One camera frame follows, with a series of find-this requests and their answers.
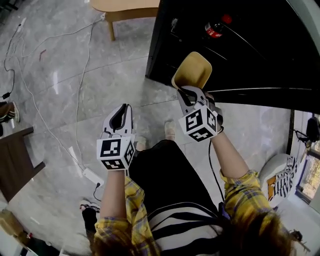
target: brown wooden furniture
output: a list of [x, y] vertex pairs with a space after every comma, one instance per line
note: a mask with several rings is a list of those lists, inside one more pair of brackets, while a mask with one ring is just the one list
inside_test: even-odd
[[30, 160], [24, 136], [33, 132], [30, 127], [0, 139], [0, 190], [8, 202], [46, 166]]
[[105, 13], [111, 41], [115, 40], [113, 22], [156, 17], [160, 0], [91, 0], [94, 9]]

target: hair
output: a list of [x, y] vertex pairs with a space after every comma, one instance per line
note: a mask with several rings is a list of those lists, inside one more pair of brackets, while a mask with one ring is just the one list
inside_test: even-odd
[[[221, 220], [220, 255], [238, 256], [289, 256], [292, 240], [275, 213], [252, 213], [239, 220]], [[94, 239], [95, 256], [137, 256], [137, 248], [129, 239]]]
[[275, 213], [252, 213], [223, 226], [220, 255], [289, 256], [293, 249], [289, 232]]

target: rolled-up sleeve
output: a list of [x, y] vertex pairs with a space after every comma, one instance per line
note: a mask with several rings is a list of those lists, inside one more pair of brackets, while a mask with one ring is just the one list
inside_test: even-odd
[[105, 243], [108, 241], [125, 244], [131, 242], [132, 227], [126, 218], [102, 218], [95, 224], [95, 230], [94, 239], [100, 239]]
[[253, 211], [269, 212], [272, 210], [261, 191], [256, 171], [249, 170], [240, 178], [225, 177], [220, 171], [220, 176], [225, 182], [224, 209], [232, 218], [245, 217]]

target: tile floor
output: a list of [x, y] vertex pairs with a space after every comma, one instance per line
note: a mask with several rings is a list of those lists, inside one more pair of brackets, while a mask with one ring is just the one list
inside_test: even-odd
[[[93, 10], [89, 0], [25, 0], [19, 3], [5, 25], [0, 27], [0, 60], [3, 60], [17, 25], [26, 17], [22, 33], [13, 43], [24, 39], [24, 55], [46, 37], [74, 32], [92, 23], [100, 13]], [[155, 19], [144, 18], [116, 22], [116, 41], [110, 41], [108, 26], [97, 23], [92, 31], [90, 60], [79, 93], [76, 144], [77, 91], [88, 57], [90, 27], [76, 34], [51, 38], [31, 56], [7, 62], [16, 70], [15, 87], [10, 96], [21, 114], [19, 124], [3, 124], [5, 136], [27, 127], [34, 134], [26, 140], [34, 165], [44, 161], [46, 168], [34, 177], [9, 203], [8, 209], [35, 237], [51, 242], [57, 249], [85, 254], [88, 241], [78, 203], [86, 197], [93, 199], [95, 185], [83, 177], [75, 161], [59, 146], [47, 131], [33, 99], [22, 82], [23, 75], [34, 94], [48, 127], [83, 165], [103, 179], [105, 168], [96, 160], [96, 140], [104, 118], [114, 107], [129, 103], [133, 107], [134, 127], [138, 135], [147, 137], [150, 145], [164, 138], [164, 122], [182, 116], [176, 91], [145, 78], [147, 56]], [[22, 40], [16, 55], [22, 51]], [[41, 60], [39, 55], [46, 50]], [[11, 89], [12, 76], [0, 63], [0, 95]], [[274, 154], [286, 150], [290, 111], [264, 106], [221, 103], [225, 132], [252, 169], [261, 170]], [[220, 202], [208, 160], [208, 141], [194, 143], [183, 136], [179, 127], [176, 142], [207, 187], [212, 200]], [[219, 173], [219, 163], [211, 152], [213, 168]], [[102, 195], [98, 189], [96, 196]]]

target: light wood chair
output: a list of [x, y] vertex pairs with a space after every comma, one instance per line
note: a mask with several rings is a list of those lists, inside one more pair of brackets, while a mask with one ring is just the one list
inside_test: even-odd
[[113, 22], [156, 17], [160, 0], [91, 0], [94, 9], [105, 13], [108, 22], [111, 41], [115, 32]]

